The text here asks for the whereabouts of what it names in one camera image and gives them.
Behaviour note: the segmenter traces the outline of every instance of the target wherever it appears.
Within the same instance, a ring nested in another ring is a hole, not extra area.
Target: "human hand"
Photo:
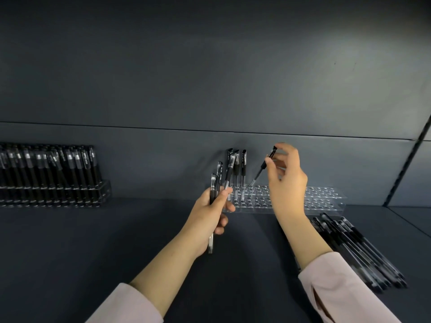
[[[197,199],[191,213],[181,229],[180,234],[190,240],[195,250],[195,257],[204,253],[208,246],[208,239],[212,233],[221,235],[228,224],[228,217],[222,214],[225,207],[230,212],[235,211],[235,206],[227,201],[232,188],[222,190],[214,202],[209,204],[209,188]]]
[[[274,160],[265,158],[272,208],[277,217],[304,215],[308,178],[299,165],[298,150],[286,143],[277,143],[275,146],[286,154],[276,152]]]

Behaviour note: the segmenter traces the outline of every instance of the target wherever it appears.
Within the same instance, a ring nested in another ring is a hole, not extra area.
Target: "forearm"
[[[275,213],[275,215],[302,270],[320,255],[332,251],[311,225],[304,212]]]
[[[195,254],[187,238],[178,234],[130,282],[159,311],[168,311],[188,274]]]

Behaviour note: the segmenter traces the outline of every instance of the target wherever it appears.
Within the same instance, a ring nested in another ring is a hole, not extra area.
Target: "acrylic pen holder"
[[[111,182],[94,188],[1,187],[0,206],[99,207],[111,197]]]
[[[268,185],[241,187],[233,184],[233,193],[229,200],[236,212],[273,213]],[[347,197],[333,187],[307,187],[304,199],[304,211],[307,215],[327,212],[328,215],[341,216],[346,206]]]

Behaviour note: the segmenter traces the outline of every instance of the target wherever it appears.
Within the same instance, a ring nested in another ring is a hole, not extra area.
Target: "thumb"
[[[278,173],[277,173],[277,167],[275,166],[274,161],[272,161],[271,158],[266,157],[265,158],[265,162],[266,162],[266,168],[268,170],[268,181],[269,184],[275,184],[278,182]]]
[[[232,188],[228,188],[227,190],[222,190],[221,193],[218,194],[217,198],[211,204],[211,207],[217,211],[217,213],[221,214],[226,201],[228,200],[229,191],[232,191]]]

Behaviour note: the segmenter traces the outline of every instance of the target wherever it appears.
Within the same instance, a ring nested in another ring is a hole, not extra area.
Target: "pink sleeve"
[[[163,323],[154,305],[135,288],[120,283],[87,323]]]
[[[316,304],[314,290],[335,322],[400,323],[339,253],[319,256],[300,274],[311,304],[324,322],[333,322]]]

